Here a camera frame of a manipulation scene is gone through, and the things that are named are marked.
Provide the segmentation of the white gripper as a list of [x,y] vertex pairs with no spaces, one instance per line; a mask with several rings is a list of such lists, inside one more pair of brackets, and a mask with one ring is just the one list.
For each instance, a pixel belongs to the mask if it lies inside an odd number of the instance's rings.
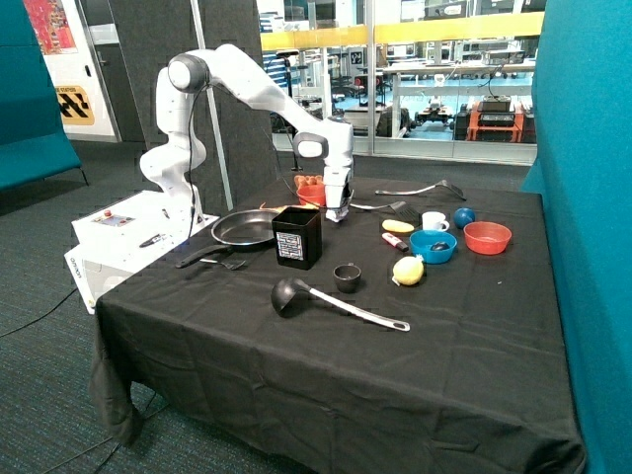
[[325,185],[328,210],[347,211],[351,202],[351,181],[353,169],[348,166],[326,166],[323,183]]

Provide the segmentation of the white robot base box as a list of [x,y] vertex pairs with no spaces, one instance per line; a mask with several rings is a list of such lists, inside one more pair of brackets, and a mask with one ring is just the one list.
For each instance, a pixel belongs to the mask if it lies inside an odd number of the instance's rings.
[[189,216],[165,194],[142,191],[73,221],[78,245],[65,261],[88,313],[99,297],[217,220]]

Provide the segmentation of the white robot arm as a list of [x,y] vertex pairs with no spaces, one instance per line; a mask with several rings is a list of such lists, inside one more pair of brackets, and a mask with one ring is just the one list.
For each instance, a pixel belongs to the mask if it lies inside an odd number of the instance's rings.
[[193,130],[193,109],[199,93],[216,85],[251,109],[274,112],[293,125],[293,151],[303,158],[324,160],[326,217],[334,222],[345,219],[353,195],[353,126],[340,118],[310,115],[233,44],[178,54],[159,72],[156,123],[167,134],[167,142],[142,155],[140,168],[166,195],[168,215],[201,215],[198,190],[185,173],[206,158]]

